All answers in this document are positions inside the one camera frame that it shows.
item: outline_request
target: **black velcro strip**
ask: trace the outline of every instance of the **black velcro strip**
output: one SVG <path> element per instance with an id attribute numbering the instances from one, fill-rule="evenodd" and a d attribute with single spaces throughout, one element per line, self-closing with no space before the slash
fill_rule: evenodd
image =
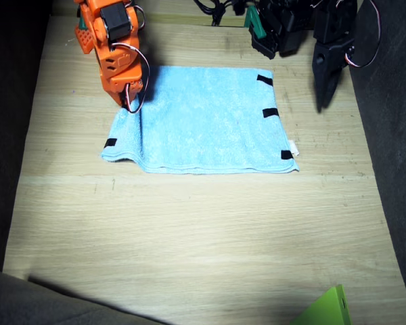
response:
<path id="1" fill-rule="evenodd" d="M 264 118 L 267 118 L 267 117 L 270 117 L 270 116 L 273 116 L 273 115 L 279 116 L 277 108 L 265 108 L 263 110 L 263 117 Z"/>
<path id="2" fill-rule="evenodd" d="M 282 160 L 293 159 L 292 153 L 289 150 L 282 150 L 281 159 Z"/>
<path id="3" fill-rule="evenodd" d="M 264 77 L 264 76 L 262 76 L 261 74 L 258 74 L 258 75 L 257 75 L 257 80 L 258 80 L 258 81 L 263 81 L 264 83 L 267 83 L 268 85 L 273 86 L 273 81 L 272 81 L 272 79 L 271 79 L 271 78 Z"/>
<path id="4" fill-rule="evenodd" d="M 108 139 L 105 147 L 114 147 L 116 145 L 117 139 Z"/>

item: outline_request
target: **light blue towel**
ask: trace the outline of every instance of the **light blue towel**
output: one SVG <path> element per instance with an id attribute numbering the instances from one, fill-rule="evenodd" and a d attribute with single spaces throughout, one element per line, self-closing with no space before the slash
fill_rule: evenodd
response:
<path id="1" fill-rule="evenodd" d="M 131 159 L 148 173 L 298 170 L 276 115 L 272 72 L 161 66 L 154 74 L 141 112 L 117 113 L 103 159 Z"/>

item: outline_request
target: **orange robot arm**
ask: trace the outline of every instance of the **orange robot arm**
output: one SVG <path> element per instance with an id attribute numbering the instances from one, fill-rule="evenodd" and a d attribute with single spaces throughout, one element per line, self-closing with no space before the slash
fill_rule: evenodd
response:
<path id="1" fill-rule="evenodd" d="M 130 102 L 143 89 L 137 36 L 139 23 L 136 9 L 129 0 L 74 0 L 80 5 L 85 26 L 75 27 L 75 35 L 85 54 L 94 48 L 99 63 L 102 87 L 121 106 L 130 109 Z M 138 109 L 140 111 L 144 96 Z"/>

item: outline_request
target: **wood grain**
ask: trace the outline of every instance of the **wood grain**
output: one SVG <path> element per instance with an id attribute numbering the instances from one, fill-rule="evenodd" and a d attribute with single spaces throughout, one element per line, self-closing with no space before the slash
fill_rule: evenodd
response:
<path id="1" fill-rule="evenodd" d="M 243 28 L 151 24 L 151 62 L 266 68 L 300 150 L 287 175 L 155 175 L 99 154 L 118 108 L 76 18 L 51 17 L 5 272 L 172 324 L 287 324 L 343 284 L 354 324 L 406 324 L 406 290 L 348 69 L 315 111 L 311 35 L 268 60 Z"/>
<path id="2" fill-rule="evenodd" d="M 209 0 L 201 0 L 205 5 L 213 7 Z M 361 7 L 363 0 L 358 0 L 358 9 Z M 166 23 L 166 24 L 192 24 L 210 26 L 212 18 L 203 14 L 193 0 L 141 0 L 138 1 L 148 18 L 148 22 Z M 77 4 L 71 0 L 53 1 L 52 14 L 55 16 L 76 16 Z M 231 7 L 221 20 L 220 26 L 243 26 L 245 16 L 235 16 Z"/>

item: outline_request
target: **green plastic piece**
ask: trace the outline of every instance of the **green plastic piece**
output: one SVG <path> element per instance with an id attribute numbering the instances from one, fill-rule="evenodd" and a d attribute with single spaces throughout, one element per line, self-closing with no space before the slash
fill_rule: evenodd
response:
<path id="1" fill-rule="evenodd" d="M 266 37 L 266 32 L 263 29 L 262 23 L 258 16 L 258 12 L 255 5 L 251 5 L 248 7 L 245 16 L 245 24 L 244 27 L 249 28 L 251 24 L 252 30 L 254 31 L 257 39 L 262 39 Z"/>
<path id="2" fill-rule="evenodd" d="M 80 16 L 80 23 L 78 24 L 78 28 L 82 30 L 87 30 L 86 23 L 82 16 Z"/>
<path id="3" fill-rule="evenodd" d="M 290 325 L 351 325 L 343 285 L 329 289 Z"/>

